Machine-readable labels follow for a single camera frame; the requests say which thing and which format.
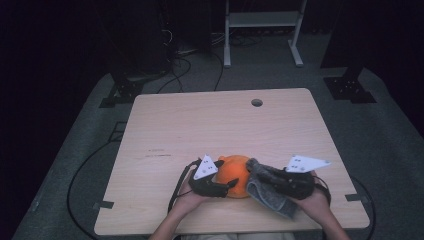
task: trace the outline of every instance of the wooden table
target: wooden table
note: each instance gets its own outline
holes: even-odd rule
[[[262,106],[252,105],[252,100]],[[317,170],[330,187],[331,208],[344,228],[365,228],[369,218],[307,89],[141,95],[134,102],[95,225],[99,235],[151,234],[184,167],[209,154],[257,158],[285,167],[293,154],[332,162]],[[251,198],[216,198],[179,225],[178,233],[296,231],[320,226],[298,211],[284,219]]]

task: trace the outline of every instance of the cable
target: cable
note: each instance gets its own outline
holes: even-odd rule
[[[103,144],[102,146],[100,146],[99,148],[97,148],[93,153],[91,153],[83,162],[82,164],[78,167],[77,171],[74,173],[74,175],[72,176],[72,180],[71,183],[69,184],[68,187],[68,193],[66,195],[66,208],[68,210],[69,216],[71,217],[71,220],[74,222],[74,224],[85,234],[87,235],[89,238],[97,240],[97,237],[95,237],[92,233],[90,233],[89,231],[87,231],[83,226],[81,226],[81,224],[79,224],[79,222],[77,221],[77,219],[75,218],[72,209],[71,209],[71,190],[72,190],[72,186],[74,184],[74,181],[76,179],[76,177],[78,176],[79,172],[81,171],[81,169],[85,166],[85,164],[94,156],[96,155],[100,150],[102,150],[103,148],[105,148],[106,146],[108,146],[110,143],[112,142],[119,142],[118,140],[122,138],[123,135],[119,135],[115,138],[110,138],[109,140]]]
[[[375,225],[376,225],[376,221],[377,221],[377,213],[376,213],[376,210],[375,210],[374,200],[373,200],[370,192],[368,191],[368,189],[365,187],[365,185],[361,181],[359,181],[356,177],[354,177],[350,174],[349,174],[349,177],[362,187],[362,189],[365,191],[365,194],[367,195],[367,197],[368,197],[368,199],[371,203],[372,222],[371,222],[370,232],[368,233],[368,236],[366,238],[367,240],[371,240],[372,235],[374,234]]]
[[[184,58],[178,58],[179,60],[182,60],[182,61],[185,61],[186,63],[188,63],[188,68],[187,68],[187,70],[185,71],[185,72],[183,72],[181,75],[179,75],[179,76],[177,76],[177,75],[175,75],[174,74],[174,78],[173,79],[171,79],[171,80],[169,80],[169,81],[167,81],[164,85],[162,85],[162,87],[160,87],[159,88],[159,90],[156,92],[156,94],[158,94],[158,93],[160,93],[160,91],[162,91],[162,89],[164,89],[168,84],[170,84],[171,82],[173,82],[173,81],[175,81],[175,80],[177,80],[179,83],[180,83],[180,89],[182,90],[182,84],[181,84],[181,82],[180,82],[180,77],[182,77],[182,76],[184,76],[186,73],[188,73],[189,71],[190,71],[190,69],[191,69],[191,63],[190,63],[190,61],[188,61],[188,60],[186,60],[186,59],[184,59]]]
[[[222,77],[222,74],[224,72],[224,63],[222,62],[221,58],[216,53],[212,53],[212,54],[215,55],[216,58],[218,58],[219,63],[221,65],[221,73],[219,74],[218,81],[216,82],[215,87],[213,89],[213,91],[215,92],[216,89],[218,88],[218,84],[221,81],[221,77]]]

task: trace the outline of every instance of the hand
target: hand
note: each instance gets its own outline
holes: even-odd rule
[[[312,171],[311,174],[312,176],[317,176],[315,171]],[[321,184],[318,178],[315,178],[315,183]],[[312,195],[303,200],[294,198],[290,199],[295,202],[310,218],[321,225],[322,229],[327,234],[327,239],[350,239],[331,211],[327,197],[321,190],[315,188]]]
[[[178,197],[175,201],[173,210],[175,209],[178,211],[178,213],[183,214],[184,216],[199,207],[203,202],[210,199],[211,197],[204,197],[200,196],[193,192],[193,190],[190,187],[190,184],[188,184],[189,177],[191,176],[191,170],[187,174],[187,178],[184,180],[183,184],[181,185],[180,191]]]
[[[311,174],[312,176],[317,176],[315,171],[312,171]],[[318,178],[315,178],[315,183],[321,184]],[[303,200],[295,198],[290,198],[290,200],[295,202],[310,218],[319,224],[322,224],[329,215],[333,215],[325,194],[317,188],[314,189],[311,196]]]
[[[150,236],[149,240],[172,239],[175,229],[177,229],[178,224],[183,220],[183,218],[210,198],[200,196],[192,191],[188,184],[191,171],[188,173],[188,177],[184,180],[183,184],[181,184],[181,188],[178,193],[180,197],[176,199],[171,211],[161,222],[155,232]]]

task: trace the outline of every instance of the orange ball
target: orange ball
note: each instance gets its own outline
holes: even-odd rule
[[[236,178],[239,179],[237,184],[228,190],[228,197],[245,198],[249,194],[246,192],[246,184],[249,179],[249,171],[246,169],[248,157],[242,155],[232,155],[228,157],[221,156],[218,158],[223,160],[224,164],[219,168],[216,174],[216,182],[227,184]]]

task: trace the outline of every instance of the gray fabric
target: gray fabric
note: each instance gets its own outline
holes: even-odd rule
[[[258,174],[262,173],[266,175],[270,172],[278,171],[278,169],[260,164],[258,160],[254,158],[247,161],[246,167],[250,171],[250,176],[246,185],[247,193],[264,206],[284,217],[292,219],[297,205],[283,194],[275,191],[273,186],[263,183],[258,179]]]

